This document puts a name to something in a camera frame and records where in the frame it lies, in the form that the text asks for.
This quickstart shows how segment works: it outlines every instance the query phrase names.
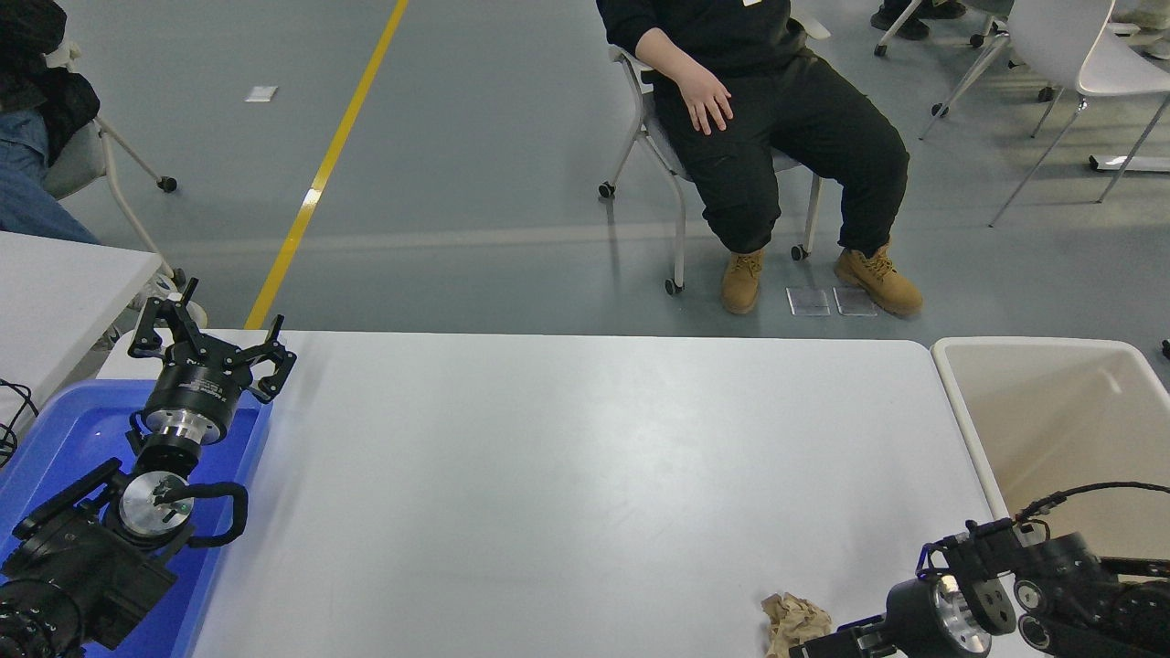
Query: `black shoe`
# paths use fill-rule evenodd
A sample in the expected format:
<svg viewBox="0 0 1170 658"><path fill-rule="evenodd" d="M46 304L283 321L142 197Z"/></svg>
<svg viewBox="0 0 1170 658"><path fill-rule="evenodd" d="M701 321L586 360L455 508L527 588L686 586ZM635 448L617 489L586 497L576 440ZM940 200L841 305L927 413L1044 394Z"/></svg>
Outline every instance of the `black shoe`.
<svg viewBox="0 0 1170 658"><path fill-rule="evenodd" d="M914 11L916 19L940 19L954 20L966 14L966 5L958 0L947 0L942 5L935 5L931 0L923 0L918 8Z"/></svg>
<svg viewBox="0 0 1170 658"><path fill-rule="evenodd" d="M886 6L882 5L882 8L878 9L876 14L869 16L869 25L880 30L887 30L893 27L894 21L896 21L900 15L902 15L902 12L888 12L886 11ZM899 28L897 35L909 41L922 41L923 39L930 36L930 28L927 27L927 23L911 15L910 19L902 23L902 27Z"/></svg>

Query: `jeans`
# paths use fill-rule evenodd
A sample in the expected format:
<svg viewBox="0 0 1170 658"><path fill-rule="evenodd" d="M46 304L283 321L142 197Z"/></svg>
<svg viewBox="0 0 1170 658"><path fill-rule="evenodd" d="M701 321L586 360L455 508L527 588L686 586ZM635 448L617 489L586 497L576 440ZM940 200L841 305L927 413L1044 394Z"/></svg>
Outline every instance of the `jeans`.
<svg viewBox="0 0 1170 658"><path fill-rule="evenodd" d="M872 256L889 241L910 156L869 98L808 50L783 69L722 82L735 115L723 131L696 131L668 81L655 83L654 104L728 249L748 254L772 239L780 215L773 148L841 184L839 245Z"/></svg>
<svg viewBox="0 0 1170 658"><path fill-rule="evenodd" d="M41 183L48 135L35 110L0 114L0 231L99 244Z"/></svg>

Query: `yellow work boot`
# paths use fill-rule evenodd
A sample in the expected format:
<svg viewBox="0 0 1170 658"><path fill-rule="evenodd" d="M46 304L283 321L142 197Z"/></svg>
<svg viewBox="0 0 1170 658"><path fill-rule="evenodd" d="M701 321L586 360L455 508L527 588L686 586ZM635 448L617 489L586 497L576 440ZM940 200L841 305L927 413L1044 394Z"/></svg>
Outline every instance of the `yellow work boot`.
<svg viewBox="0 0 1170 658"><path fill-rule="evenodd" d="M889 242L886 242L874 253L874 258L866 258L855 249L842 249L833 272L841 281L865 288L869 297L889 313L918 313L922 310L922 293L894 269L894 261L886 255L888 249Z"/></svg>
<svg viewBox="0 0 1170 658"><path fill-rule="evenodd" d="M764 269L764 249L750 254L731 254L723 270L723 308L743 315L756 308L759 296L759 272Z"/></svg>

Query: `black jacket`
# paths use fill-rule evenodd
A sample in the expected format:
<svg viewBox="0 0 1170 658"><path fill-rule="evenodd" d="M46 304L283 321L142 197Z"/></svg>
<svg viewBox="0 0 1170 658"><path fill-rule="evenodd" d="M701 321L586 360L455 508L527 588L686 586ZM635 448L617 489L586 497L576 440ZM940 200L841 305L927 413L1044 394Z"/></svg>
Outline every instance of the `black jacket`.
<svg viewBox="0 0 1170 658"><path fill-rule="evenodd" d="M789 0L597 0L610 43L631 53L651 28L716 75L780 68L804 49Z"/></svg>
<svg viewBox="0 0 1170 658"><path fill-rule="evenodd" d="M66 13L53 0L0 0L0 112L35 108L44 117L49 164L99 105L84 77L44 67L64 34Z"/></svg>
<svg viewBox="0 0 1170 658"><path fill-rule="evenodd" d="M28 76L66 34L66 13L53 0L0 0L0 112L29 110L44 96Z"/></svg>

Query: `robotic arm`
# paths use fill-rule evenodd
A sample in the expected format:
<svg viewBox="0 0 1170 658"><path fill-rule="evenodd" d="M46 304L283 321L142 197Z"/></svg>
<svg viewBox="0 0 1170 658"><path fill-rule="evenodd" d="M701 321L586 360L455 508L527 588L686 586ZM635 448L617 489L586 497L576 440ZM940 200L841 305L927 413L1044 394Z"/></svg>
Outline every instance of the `robotic arm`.
<svg viewBox="0 0 1170 658"><path fill-rule="evenodd" d="M886 615L794 646L791 658L876 658L897 650L909 658L978 658L991 650L992 636L1017 629L1030 646L1060 658L1170 656L1170 561L1099 558L1079 533L1040 536L1047 526L1034 515L1071 495L1110 487L1170 493L1158 485L1103 482L1038 500L1014 519L968 521L965 533L922 548L916 578L890 589ZM936 555L945 567L935 567ZM1009 574L1024 609L1018 621L999 583Z"/></svg>
<svg viewBox="0 0 1170 658"><path fill-rule="evenodd" d="M247 523L248 492L235 482L191 484L202 446L227 436L245 390L262 403L284 385L296 355L278 341L277 316L260 345L240 349L206 336L187 313L197 280L178 301L147 302L130 348L164 363L146 405L130 417L129 473L110 459L56 494L13 530L20 547L0 567L0 658L78 658L82 645L115 649L177 576L166 563L183 548L229 543ZM161 349L165 323L173 344ZM274 371L253 382L252 368ZM195 536L199 499L229 496L232 527Z"/></svg>

